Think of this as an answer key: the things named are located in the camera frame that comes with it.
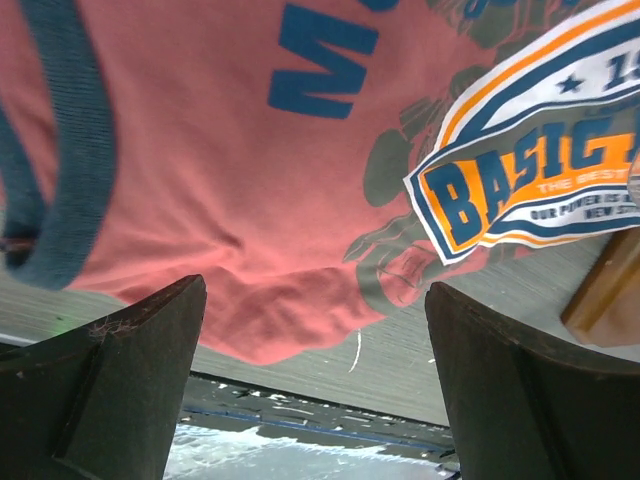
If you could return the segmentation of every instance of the shirt graphic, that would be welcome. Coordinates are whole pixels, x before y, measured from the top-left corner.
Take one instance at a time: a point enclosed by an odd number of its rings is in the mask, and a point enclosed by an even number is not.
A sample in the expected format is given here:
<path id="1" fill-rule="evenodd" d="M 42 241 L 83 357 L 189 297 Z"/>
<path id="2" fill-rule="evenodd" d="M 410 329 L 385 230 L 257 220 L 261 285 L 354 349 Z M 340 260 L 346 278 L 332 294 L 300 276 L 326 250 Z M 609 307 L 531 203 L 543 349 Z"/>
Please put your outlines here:
<path id="1" fill-rule="evenodd" d="M 512 61 L 517 52 L 546 32 L 597 2 L 427 0 L 425 3 L 425 18 L 433 15 L 445 18 L 453 30 L 468 37 L 488 55 L 459 71 L 449 72 L 443 65 L 441 74 L 450 75 L 449 88 L 434 94 L 425 86 L 425 96 L 407 105 L 396 122 L 390 122 L 390 128 L 380 133 L 371 148 L 363 182 L 365 197 L 376 208 L 384 208 L 398 196 L 406 195 L 403 178 L 436 149 L 447 112 L 472 85 L 497 65 Z M 465 262 L 453 264 L 441 261 L 439 250 L 425 231 L 421 215 L 408 202 L 405 215 L 358 237 L 345 253 L 344 261 L 356 262 L 357 280 L 367 304 L 391 315 L 399 307 L 420 301 L 425 288 L 435 280 L 477 271 L 530 251 L 526 245 L 513 243 L 491 249 L 479 246 Z"/>
<path id="2" fill-rule="evenodd" d="M 442 262 L 640 225 L 640 2 L 562 22 L 473 83 L 405 179 Z"/>

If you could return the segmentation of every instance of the blue collar trim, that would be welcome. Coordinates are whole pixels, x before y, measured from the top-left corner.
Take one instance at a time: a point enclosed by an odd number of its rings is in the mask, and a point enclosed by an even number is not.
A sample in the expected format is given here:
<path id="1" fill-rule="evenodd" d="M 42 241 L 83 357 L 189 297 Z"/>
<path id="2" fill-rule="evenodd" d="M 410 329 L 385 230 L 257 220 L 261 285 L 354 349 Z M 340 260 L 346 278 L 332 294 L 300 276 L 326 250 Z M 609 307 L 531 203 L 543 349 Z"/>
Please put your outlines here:
<path id="1" fill-rule="evenodd" d="M 113 117 L 91 42 L 73 0 L 21 0 L 35 38 L 57 124 L 59 170 L 47 208 L 24 148 L 0 108 L 5 238 L 35 238 L 7 253 L 13 277 L 58 290 L 80 273 L 109 205 L 116 171 Z"/>

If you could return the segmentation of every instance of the wooden block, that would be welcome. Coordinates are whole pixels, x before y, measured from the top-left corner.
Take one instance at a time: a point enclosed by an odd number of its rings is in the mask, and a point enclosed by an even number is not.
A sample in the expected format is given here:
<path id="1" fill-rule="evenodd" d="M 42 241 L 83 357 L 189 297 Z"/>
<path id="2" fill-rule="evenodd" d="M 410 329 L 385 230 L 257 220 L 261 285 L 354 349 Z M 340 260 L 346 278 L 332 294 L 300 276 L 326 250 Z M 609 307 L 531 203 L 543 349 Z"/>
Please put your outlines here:
<path id="1" fill-rule="evenodd" d="M 640 344 L 640 228 L 612 237 L 561 319 L 584 344 Z"/>

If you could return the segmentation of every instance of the gray floor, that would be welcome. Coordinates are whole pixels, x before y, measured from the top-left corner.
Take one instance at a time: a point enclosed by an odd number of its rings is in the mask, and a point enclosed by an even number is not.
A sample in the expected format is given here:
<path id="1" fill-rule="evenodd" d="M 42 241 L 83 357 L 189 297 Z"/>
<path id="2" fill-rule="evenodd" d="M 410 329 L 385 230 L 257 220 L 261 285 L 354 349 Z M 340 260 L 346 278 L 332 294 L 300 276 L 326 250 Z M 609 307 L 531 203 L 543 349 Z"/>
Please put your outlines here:
<path id="1" fill-rule="evenodd" d="M 606 243 L 605 237 L 546 249 L 450 283 L 496 310 L 571 339 L 559 323 L 567 303 Z M 120 305 L 106 297 L 49 293 L 0 273 L 0 341 L 39 341 L 99 318 Z M 421 306 L 363 329 L 337 348 L 257 368 L 199 349 L 193 368 L 235 380 L 438 424 L 447 418 Z M 640 347 L 606 353 L 640 359 Z"/>

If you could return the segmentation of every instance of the star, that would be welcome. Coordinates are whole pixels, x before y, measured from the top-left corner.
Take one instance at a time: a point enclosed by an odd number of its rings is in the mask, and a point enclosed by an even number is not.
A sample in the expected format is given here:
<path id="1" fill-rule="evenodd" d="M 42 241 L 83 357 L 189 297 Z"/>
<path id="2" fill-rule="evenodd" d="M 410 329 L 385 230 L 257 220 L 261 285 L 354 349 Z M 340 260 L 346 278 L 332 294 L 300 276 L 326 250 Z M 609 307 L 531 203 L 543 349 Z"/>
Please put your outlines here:
<path id="1" fill-rule="evenodd" d="M 564 82 L 560 82 L 557 84 L 558 87 L 562 88 L 562 93 L 567 92 L 578 92 L 580 91 L 580 85 L 584 83 L 584 80 L 578 80 L 573 77 L 573 73 L 567 77 Z"/>

